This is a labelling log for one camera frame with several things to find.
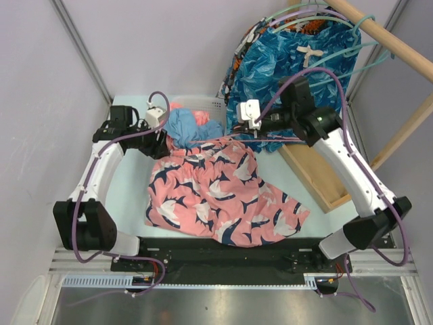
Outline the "white plastic laundry basket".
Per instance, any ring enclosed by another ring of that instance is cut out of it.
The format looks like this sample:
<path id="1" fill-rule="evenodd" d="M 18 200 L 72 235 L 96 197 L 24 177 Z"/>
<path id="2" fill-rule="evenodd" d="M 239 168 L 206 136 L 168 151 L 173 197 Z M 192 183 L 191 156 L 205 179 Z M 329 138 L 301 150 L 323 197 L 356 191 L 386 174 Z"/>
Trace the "white plastic laundry basket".
<path id="1" fill-rule="evenodd" d="M 224 100 L 212 96 L 203 95 L 178 95 L 172 101 L 178 103 L 183 108 L 188 108 L 194 111 L 208 112 L 212 120 L 219 122 L 224 133 L 227 130 L 227 108 Z"/>

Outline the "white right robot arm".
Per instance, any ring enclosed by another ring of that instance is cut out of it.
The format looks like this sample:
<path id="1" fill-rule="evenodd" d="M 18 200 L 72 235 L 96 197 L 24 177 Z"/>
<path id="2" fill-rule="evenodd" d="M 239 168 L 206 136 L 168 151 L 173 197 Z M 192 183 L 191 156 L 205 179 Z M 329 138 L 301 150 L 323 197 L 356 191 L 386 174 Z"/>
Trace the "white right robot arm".
<path id="1" fill-rule="evenodd" d="M 327 272 L 338 257 L 373 247 L 376 240 L 402 226 L 411 210 L 406 196 L 397 197 L 375 175 L 353 144 L 339 114 L 329 106 L 317 107 L 306 77 L 279 81 L 281 108 L 265 112 L 258 100 L 237 105 L 234 133 L 253 136 L 291 129 L 296 137 L 332 166 L 350 194 L 358 213 L 340 230 L 325 237 L 312 254 L 313 266 Z"/>

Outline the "white drawstring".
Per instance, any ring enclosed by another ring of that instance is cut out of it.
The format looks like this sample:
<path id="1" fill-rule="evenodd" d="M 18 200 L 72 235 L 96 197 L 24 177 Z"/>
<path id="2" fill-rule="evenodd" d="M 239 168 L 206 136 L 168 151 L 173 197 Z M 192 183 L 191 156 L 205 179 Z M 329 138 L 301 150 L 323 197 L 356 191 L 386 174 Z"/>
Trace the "white drawstring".
<path id="1" fill-rule="evenodd" d="M 304 68 L 309 67 L 309 60 L 311 56 L 322 57 L 324 54 L 324 52 L 321 50 L 312 49 L 310 45 L 307 45 L 306 47 L 298 46 L 296 50 L 304 54 L 304 61 L 302 65 Z"/>

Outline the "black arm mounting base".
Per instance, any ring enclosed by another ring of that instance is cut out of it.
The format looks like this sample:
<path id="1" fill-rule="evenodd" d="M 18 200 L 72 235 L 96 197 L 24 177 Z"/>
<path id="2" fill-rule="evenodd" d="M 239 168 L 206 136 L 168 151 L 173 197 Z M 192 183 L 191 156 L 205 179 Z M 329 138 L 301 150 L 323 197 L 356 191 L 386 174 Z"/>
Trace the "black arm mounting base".
<path id="1" fill-rule="evenodd" d="M 140 253 L 162 262 L 163 284 L 196 286 L 289 286 L 304 275 L 336 276 L 352 270 L 350 258 L 319 256 L 318 238 L 289 238 L 275 244 L 239 248 L 211 239 L 145 238 Z"/>

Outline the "purple hanger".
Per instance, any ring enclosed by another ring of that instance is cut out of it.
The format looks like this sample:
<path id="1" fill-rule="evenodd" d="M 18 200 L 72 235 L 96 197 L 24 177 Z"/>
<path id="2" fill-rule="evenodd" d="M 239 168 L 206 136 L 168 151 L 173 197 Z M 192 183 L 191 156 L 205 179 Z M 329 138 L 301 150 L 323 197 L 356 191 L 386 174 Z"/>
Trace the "purple hanger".
<path id="1" fill-rule="evenodd" d="M 302 28 L 306 26 L 309 22 L 315 21 L 337 22 L 350 28 L 354 26 L 354 24 L 350 23 L 348 19 L 341 13 L 327 8 L 303 9 L 298 10 L 297 12 L 286 14 L 285 16 L 277 19 L 267 18 L 265 20 L 265 22 L 270 27 L 273 27 L 276 30 L 288 29 L 292 26 L 295 26 L 296 28 Z"/>

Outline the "pink shark print shorts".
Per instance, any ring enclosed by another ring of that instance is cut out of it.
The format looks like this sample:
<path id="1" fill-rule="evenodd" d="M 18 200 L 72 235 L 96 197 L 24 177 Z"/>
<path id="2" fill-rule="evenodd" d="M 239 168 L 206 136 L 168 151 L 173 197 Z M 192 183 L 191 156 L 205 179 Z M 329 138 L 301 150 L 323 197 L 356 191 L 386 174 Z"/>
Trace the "pink shark print shorts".
<path id="1" fill-rule="evenodd" d="M 253 151 L 224 139 L 156 161 L 145 224 L 252 248 L 301 231 L 310 211 L 258 175 Z"/>

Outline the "wooden hanging rod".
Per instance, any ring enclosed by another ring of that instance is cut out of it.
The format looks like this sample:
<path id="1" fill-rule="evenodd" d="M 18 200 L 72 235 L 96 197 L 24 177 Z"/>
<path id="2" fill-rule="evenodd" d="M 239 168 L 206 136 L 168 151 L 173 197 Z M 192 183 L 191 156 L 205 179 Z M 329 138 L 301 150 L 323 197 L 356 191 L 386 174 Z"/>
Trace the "wooden hanging rod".
<path id="1" fill-rule="evenodd" d="M 330 0 L 326 1 L 326 3 L 353 23 L 360 22 L 366 16 L 348 1 Z M 360 24 L 360 29 L 432 83 L 432 62 L 429 59 L 373 20 L 367 19 L 363 21 Z"/>

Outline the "aluminium corner post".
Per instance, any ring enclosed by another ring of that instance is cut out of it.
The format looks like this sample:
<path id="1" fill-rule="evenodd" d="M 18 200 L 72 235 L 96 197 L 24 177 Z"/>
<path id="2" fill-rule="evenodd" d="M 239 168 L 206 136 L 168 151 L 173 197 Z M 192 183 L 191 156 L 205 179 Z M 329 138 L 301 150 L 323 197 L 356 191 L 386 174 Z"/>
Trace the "aluminium corner post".
<path id="1" fill-rule="evenodd" d="M 77 51 L 79 57 L 84 64 L 89 76 L 94 82 L 99 94 L 102 96 L 104 101 L 111 105 L 113 102 L 113 97 L 110 94 L 105 81 L 102 78 L 101 72 L 97 67 L 92 55 L 85 44 L 85 41 L 77 28 L 68 8 L 66 7 L 64 1 L 62 0 L 49 0 L 52 5 L 54 12 L 57 14 L 62 26 L 64 27 L 66 34 L 70 38 L 75 50 Z"/>

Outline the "wooden rack base frame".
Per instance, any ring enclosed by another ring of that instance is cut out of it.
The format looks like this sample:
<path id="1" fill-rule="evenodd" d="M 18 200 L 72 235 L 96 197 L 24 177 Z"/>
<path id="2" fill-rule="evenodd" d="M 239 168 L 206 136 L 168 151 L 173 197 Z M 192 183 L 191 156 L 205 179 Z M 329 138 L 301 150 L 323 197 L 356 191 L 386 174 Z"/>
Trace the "wooden rack base frame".
<path id="1" fill-rule="evenodd" d="M 351 200 L 330 164 L 314 149 L 304 144 L 286 144 L 278 152 L 324 213 Z"/>

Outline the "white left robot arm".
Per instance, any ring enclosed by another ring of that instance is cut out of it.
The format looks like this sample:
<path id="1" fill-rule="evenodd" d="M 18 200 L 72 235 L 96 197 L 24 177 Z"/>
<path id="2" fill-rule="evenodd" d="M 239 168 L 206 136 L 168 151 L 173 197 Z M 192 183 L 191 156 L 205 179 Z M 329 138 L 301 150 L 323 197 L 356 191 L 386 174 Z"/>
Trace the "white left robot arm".
<path id="1" fill-rule="evenodd" d="M 127 150 L 154 160 L 168 155 L 167 133 L 161 129 L 167 111 L 151 106 L 145 116 L 132 106 L 111 106 L 110 116 L 92 137 L 91 156 L 74 191 L 53 206 L 53 216 L 65 249 L 125 255 L 134 270 L 145 269 L 149 253 L 138 236 L 118 230 L 105 208 L 112 178 Z"/>

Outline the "mint green hanger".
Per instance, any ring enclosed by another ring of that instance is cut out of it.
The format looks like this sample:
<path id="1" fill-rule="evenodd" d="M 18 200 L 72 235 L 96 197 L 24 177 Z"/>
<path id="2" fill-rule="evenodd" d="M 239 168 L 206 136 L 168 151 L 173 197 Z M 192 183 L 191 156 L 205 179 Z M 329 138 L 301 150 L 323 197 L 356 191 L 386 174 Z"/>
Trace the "mint green hanger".
<path id="1" fill-rule="evenodd" d="M 328 9 L 325 3 L 314 3 L 312 7 L 308 3 L 299 3 L 291 5 L 275 14 L 265 18 L 265 22 L 270 26 L 274 26 L 282 21 L 290 18 L 307 17 L 308 14 L 317 16 L 318 14 L 327 14 L 336 18 L 347 20 L 347 18 L 334 9 Z"/>

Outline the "blue shark print shorts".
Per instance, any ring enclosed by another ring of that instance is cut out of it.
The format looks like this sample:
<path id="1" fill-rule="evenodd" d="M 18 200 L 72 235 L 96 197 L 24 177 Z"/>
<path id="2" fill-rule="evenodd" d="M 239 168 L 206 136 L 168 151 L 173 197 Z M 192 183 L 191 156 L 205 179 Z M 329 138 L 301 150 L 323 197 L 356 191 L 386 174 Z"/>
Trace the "blue shark print shorts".
<path id="1" fill-rule="evenodd" d="M 298 46 L 310 45 L 312 49 L 324 52 L 322 57 L 311 56 L 313 64 L 328 55 L 353 45 L 351 28 L 337 22 L 331 24 L 318 35 L 305 35 L 298 32 L 281 30 L 266 31 L 249 48 L 235 76 L 227 107 L 227 132 L 237 124 L 236 108 L 240 102 L 257 99 L 260 107 L 265 108 L 279 89 L 278 82 L 290 77 L 303 68 L 304 54 L 296 50 Z M 337 77 L 351 72 L 356 64 L 357 55 L 351 58 L 337 57 L 324 64 Z M 340 79 L 343 89 L 347 89 L 350 76 Z"/>

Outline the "pink wire hanger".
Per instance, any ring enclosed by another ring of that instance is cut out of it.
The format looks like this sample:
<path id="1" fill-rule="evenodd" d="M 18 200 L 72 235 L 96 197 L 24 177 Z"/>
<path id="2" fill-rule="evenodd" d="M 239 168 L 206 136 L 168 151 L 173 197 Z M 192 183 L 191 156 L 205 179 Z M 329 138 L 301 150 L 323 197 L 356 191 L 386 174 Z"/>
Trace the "pink wire hanger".
<path id="1" fill-rule="evenodd" d="M 251 139 L 242 139 L 240 134 L 226 135 L 223 137 L 217 137 L 205 140 L 190 140 L 191 144 L 201 144 L 205 142 L 223 141 L 223 140 L 237 140 L 239 142 L 294 142 L 295 144 L 303 144 L 304 140 L 297 137 L 285 137 L 280 135 L 275 135 L 271 137 L 252 137 Z"/>

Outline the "light blue garment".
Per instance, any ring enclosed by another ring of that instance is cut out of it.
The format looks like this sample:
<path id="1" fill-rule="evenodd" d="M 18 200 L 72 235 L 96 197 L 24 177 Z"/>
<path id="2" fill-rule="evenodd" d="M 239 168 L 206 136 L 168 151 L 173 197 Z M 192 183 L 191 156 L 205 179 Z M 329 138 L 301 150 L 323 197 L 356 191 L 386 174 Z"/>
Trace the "light blue garment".
<path id="1" fill-rule="evenodd" d="M 191 144 L 190 140 L 205 140 L 224 136 L 219 122 L 210 120 L 202 126 L 196 124 L 192 113 L 185 109 L 175 109 L 170 112 L 164 130 L 170 137 L 173 146 L 179 149 L 190 149 L 200 144 Z"/>

